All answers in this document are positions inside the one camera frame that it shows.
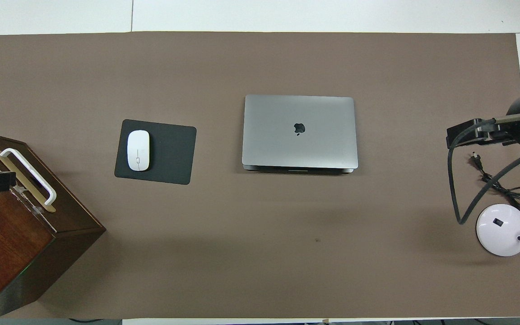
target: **brown table surface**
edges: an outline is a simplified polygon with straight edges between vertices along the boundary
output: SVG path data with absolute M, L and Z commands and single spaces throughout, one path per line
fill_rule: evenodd
M 359 168 L 241 166 L 246 94 L 355 99 Z M 14 317 L 520 316 L 520 254 L 456 224 L 446 128 L 520 96 L 511 34 L 140 32 L 0 36 L 0 135 L 107 227 Z M 198 129 L 187 186 L 113 175 L 124 119 Z M 460 148 L 460 205 L 520 146 Z M 520 186 L 520 167 L 502 183 Z

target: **black mouse pad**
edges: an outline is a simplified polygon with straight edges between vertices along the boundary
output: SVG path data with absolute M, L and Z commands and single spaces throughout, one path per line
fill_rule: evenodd
M 132 171 L 128 165 L 128 135 L 135 130 L 146 130 L 150 134 L 150 165 L 142 172 Z M 195 146 L 195 127 L 124 120 L 121 124 L 114 175 L 187 185 L 192 175 Z

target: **silver laptop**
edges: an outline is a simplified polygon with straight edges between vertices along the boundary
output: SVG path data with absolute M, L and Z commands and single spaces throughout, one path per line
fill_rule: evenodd
M 354 100 L 247 95 L 242 165 L 252 171 L 352 172 L 358 167 Z

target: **white handle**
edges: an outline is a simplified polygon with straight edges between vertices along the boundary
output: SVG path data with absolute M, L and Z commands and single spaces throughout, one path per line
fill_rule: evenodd
M 47 183 L 45 179 L 43 179 L 43 177 L 35 170 L 35 168 L 33 168 L 31 164 L 29 164 L 29 161 L 27 161 L 19 151 L 12 148 L 7 148 L 6 150 L 0 153 L 0 156 L 7 157 L 10 153 L 15 155 L 17 159 L 21 162 L 21 164 L 23 164 L 23 166 L 25 166 L 25 168 L 29 170 L 31 175 L 33 175 L 33 177 L 37 179 L 37 181 L 43 186 L 43 188 L 45 188 L 47 192 L 49 192 L 49 198 L 47 199 L 47 201 L 45 201 L 44 204 L 51 205 L 53 201 L 56 200 L 56 190 L 54 190 L 53 187 L 51 187 L 51 185 L 49 185 L 49 183 Z

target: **wooden cabinet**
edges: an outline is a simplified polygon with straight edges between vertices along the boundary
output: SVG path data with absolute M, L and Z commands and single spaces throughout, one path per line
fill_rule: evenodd
M 37 300 L 105 231 L 25 143 L 0 136 L 0 152 L 8 148 L 56 199 L 42 204 L 47 185 L 18 156 L 0 156 L 0 171 L 15 169 L 18 181 L 0 192 L 0 315 Z

